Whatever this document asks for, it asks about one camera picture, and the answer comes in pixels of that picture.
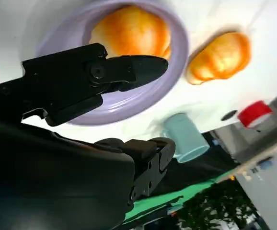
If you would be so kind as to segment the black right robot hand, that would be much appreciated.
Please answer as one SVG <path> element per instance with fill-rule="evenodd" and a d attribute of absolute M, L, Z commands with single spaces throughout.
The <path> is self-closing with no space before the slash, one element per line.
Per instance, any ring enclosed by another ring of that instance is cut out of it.
<path fill-rule="evenodd" d="M 0 83 L 0 230 L 112 230 L 148 196 L 173 158 L 169 138 L 65 138 L 55 127 L 100 107 L 102 95 L 160 78 L 161 57 L 107 57 L 99 43 L 23 62 L 22 77 Z"/>

